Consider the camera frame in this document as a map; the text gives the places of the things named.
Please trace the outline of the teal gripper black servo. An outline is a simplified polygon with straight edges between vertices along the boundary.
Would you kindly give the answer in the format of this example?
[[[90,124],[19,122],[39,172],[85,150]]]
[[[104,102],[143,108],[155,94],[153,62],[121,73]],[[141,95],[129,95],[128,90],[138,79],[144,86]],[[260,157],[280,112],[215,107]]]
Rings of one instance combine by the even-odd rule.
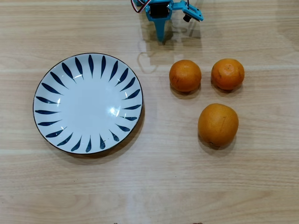
[[[145,7],[146,16],[153,21],[156,28],[157,39],[164,41],[165,22],[172,16],[172,0],[151,0]]]

